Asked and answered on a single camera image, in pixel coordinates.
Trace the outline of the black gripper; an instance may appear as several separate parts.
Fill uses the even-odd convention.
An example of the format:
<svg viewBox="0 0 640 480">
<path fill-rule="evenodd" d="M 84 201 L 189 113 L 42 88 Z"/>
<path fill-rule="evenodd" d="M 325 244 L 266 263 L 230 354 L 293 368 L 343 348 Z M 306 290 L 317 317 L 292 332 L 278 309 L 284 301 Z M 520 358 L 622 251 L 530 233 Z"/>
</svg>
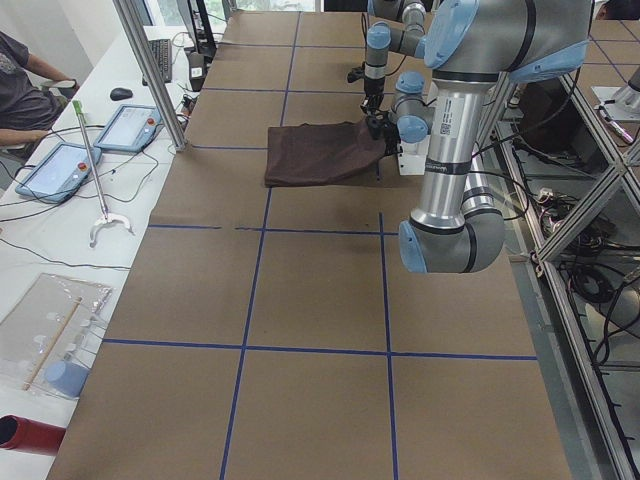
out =
<svg viewBox="0 0 640 480">
<path fill-rule="evenodd" d="M 397 155 L 401 151 L 401 138 L 397 125 L 390 120 L 384 120 L 381 130 L 385 141 L 385 154 Z"/>
<path fill-rule="evenodd" d="M 365 99 L 361 102 L 362 112 L 369 116 L 375 113 L 375 105 L 380 105 L 384 99 L 384 78 L 364 78 Z"/>
</svg>

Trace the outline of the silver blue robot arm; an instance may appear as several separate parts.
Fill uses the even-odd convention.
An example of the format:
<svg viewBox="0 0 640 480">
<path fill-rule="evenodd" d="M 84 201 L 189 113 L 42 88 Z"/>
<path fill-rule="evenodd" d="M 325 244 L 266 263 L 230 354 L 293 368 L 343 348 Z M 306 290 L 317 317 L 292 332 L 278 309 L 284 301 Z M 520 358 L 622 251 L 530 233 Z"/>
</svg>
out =
<svg viewBox="0 0 640 480">
<path fill-rule="evenodd" d="M 418 205 L 399 226 L 405 268 L 474 273 L 500 254 L 504 220 L 479 173 L 487 91 L 548 80 L 584 62 L 589 1 L 445 1 L 426 35 L 424 63 L 438 96 Z"/>
<path fill-rule="evenodd" d="M 367 12 L 379 21 L 365 35 L 363 79 L 365 99 L 361 109 L 374 114 L 380 107 L 390 52 L 423 58 L 426 44 L 425 22 L 431 1 L 369 1 Z"/>
</svg>

